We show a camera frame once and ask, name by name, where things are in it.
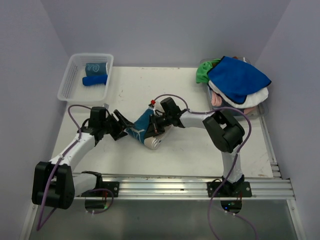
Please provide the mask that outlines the teal beige cartoon towel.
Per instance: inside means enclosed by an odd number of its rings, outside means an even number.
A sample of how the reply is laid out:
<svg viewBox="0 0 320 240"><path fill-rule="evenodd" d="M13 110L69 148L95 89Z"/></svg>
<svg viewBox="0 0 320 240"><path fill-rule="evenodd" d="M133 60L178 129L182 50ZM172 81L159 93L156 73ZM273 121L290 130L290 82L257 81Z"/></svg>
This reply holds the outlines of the teal beige cartoon towel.
<svg viewBox="0 0 320 240"><path fill-rule="evenodd" d="M154 113L154 109L148 107L134 122L134 127L125 130L128 135L151 150L156 150L172 129L172 126L166 126L163 133L155 133L150 120Z"/></svg>

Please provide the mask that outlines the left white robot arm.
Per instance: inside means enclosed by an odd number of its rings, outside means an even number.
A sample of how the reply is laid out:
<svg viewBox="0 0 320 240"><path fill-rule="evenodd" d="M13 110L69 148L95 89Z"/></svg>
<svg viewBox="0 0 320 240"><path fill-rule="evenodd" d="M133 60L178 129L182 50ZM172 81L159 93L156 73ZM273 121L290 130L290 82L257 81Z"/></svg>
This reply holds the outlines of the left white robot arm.
<svg viewBox="0 0 320 240"><path fill-rule="evenodd" d="M126 130L134 124L118 110L109 113L103 106L94 106L89 110L89 118L82 125L76 125L77 133L72 142L51 160L40 161L35 166L31 195L33 204L66 210L72 205L74 197L86 192L95 197L103 193L101 173L83 171L74 176L73 171L105 135L117 141L125 137Z"/></svg>

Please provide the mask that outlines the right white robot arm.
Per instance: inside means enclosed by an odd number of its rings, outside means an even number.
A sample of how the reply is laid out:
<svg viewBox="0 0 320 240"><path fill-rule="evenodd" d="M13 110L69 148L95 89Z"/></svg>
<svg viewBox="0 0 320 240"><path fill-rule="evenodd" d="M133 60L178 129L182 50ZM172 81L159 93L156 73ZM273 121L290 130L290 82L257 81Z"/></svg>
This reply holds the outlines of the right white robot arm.
<svg viewBox="0 0 320 240"><path fill-rule="evenodd" d="M160 102L163 112L149 115L148 128L144 139L160 137L167 127L205 129L214 146L221 152L223 163L223 192L235 196L241 190L244 174L237 163L239 149L243 143L245 130L227 110L216 110L213 113L192 113L187 108L180 109L171 97Z"/></svg>

